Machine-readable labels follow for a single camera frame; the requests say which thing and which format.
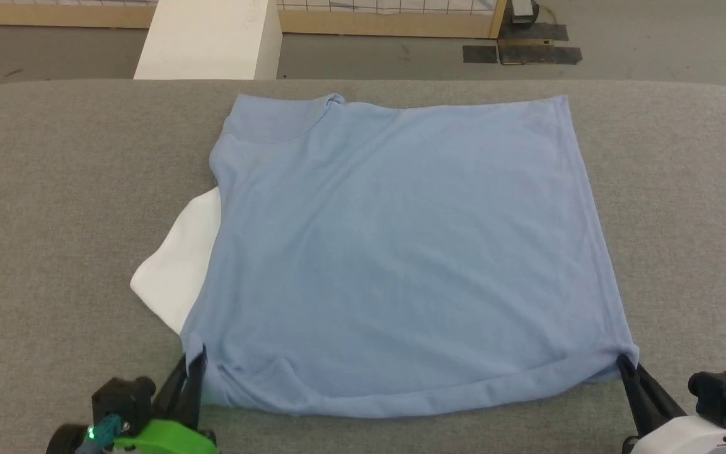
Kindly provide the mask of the light blue t-shirt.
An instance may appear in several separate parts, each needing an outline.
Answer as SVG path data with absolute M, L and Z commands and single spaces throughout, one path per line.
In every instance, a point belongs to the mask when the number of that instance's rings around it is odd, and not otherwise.
M 240 95 L 210 169 L 130 280 L 210 404 L 438 416 L 638 364 L 565 96 Z

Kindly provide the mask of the white rectangular box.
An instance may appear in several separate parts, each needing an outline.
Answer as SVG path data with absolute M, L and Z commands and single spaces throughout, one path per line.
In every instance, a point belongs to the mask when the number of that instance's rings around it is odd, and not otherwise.
M 276 0 L 159 0 L 138 80 L 273 80 L 282 29 Z

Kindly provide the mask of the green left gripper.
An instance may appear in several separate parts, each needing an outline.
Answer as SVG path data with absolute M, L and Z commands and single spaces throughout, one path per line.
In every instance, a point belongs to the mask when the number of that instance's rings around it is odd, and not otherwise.
M 214 440 L 197 431 L 205 366 L 205 348 L 189 364 L 182 356 L 156 393 L 156 419 L 164 420 L 152 420 L 137 436 L 116 439 L 113 454 L 219 454 Z

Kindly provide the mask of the large dark floor tape patch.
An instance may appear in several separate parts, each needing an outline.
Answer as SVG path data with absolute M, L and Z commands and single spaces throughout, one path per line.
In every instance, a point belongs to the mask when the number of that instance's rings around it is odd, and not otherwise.
M 501 64 L 577 64 L 583 59 L 580 48 L 556 45 L 567 41 L 565 24 L 506 25 L 497 38 L 498 59 Z

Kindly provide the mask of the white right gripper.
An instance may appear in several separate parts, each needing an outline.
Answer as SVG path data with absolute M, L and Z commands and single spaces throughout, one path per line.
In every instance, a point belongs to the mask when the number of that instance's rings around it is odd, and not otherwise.
M 726 454 L 725 428 L 685 416 L 643 365 L 634 365 L 625 354 L 617 357 L 617 367 L 637 436 L 642 437 L 631 446 L 631 454 Z

